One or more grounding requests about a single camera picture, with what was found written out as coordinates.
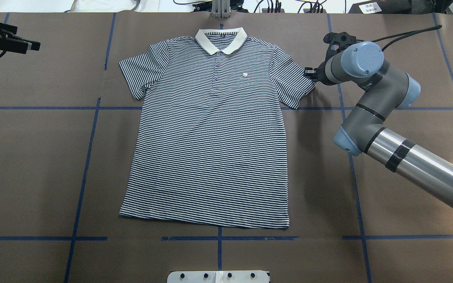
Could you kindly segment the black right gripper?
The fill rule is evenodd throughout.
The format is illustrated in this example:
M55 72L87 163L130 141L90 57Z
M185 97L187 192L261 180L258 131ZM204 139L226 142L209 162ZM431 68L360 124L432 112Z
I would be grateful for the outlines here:
M357 43L357 37L347 32L329 32L322 40L328 45L325 60L316 69L304 68L304 76L313 78L314 81L337 81L332 72L333 57Z

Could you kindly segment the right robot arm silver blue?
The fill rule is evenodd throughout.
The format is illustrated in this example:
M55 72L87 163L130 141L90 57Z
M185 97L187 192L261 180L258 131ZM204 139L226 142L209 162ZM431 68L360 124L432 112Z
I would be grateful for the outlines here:
M364 91L334 143L353 156L367 154L453 208L453 164L383 125L392 111L417 100L420 84L390 64L375 42L346 32L330 32L323 42L325 60L317 68L306 67L304 75L328 86L354 82Z

